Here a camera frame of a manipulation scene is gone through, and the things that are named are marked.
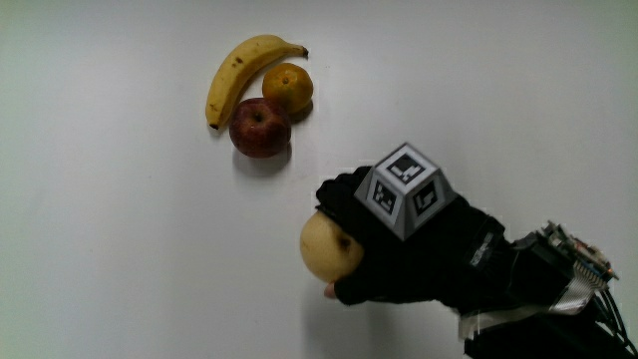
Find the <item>person's right hand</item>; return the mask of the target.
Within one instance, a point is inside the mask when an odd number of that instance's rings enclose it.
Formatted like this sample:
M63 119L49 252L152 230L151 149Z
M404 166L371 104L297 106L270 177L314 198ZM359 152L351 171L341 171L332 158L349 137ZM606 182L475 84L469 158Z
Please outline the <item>person's right hand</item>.
M346 305L440 301L469 312L498 292L504 227L469 204L443 170L409 143L378 163L325 180L318 208L364 250L331 282Z

